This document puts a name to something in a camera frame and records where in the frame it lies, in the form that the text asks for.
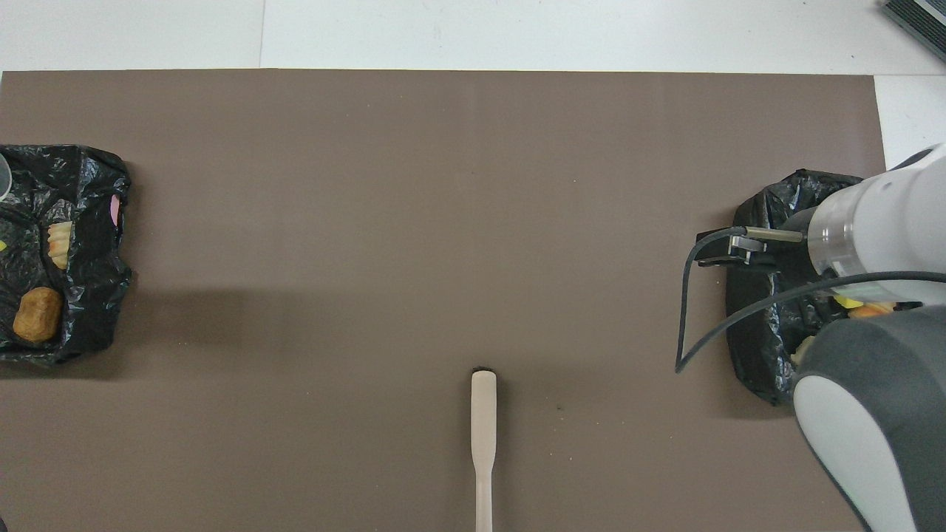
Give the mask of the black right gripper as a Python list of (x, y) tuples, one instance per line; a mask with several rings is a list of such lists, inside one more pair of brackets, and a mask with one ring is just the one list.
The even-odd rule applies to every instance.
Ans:
[(781, 242), (773, 255), (764, 240), (747, 236), (726, 236), (711, 242), (696, 254), (696, 263), (703, 268), (777, 269), (786, 280), (817, 280), (809, 253), (808, 231), (815, 208), (800, 210), (778, 229), (801, 233), (799, 242)]

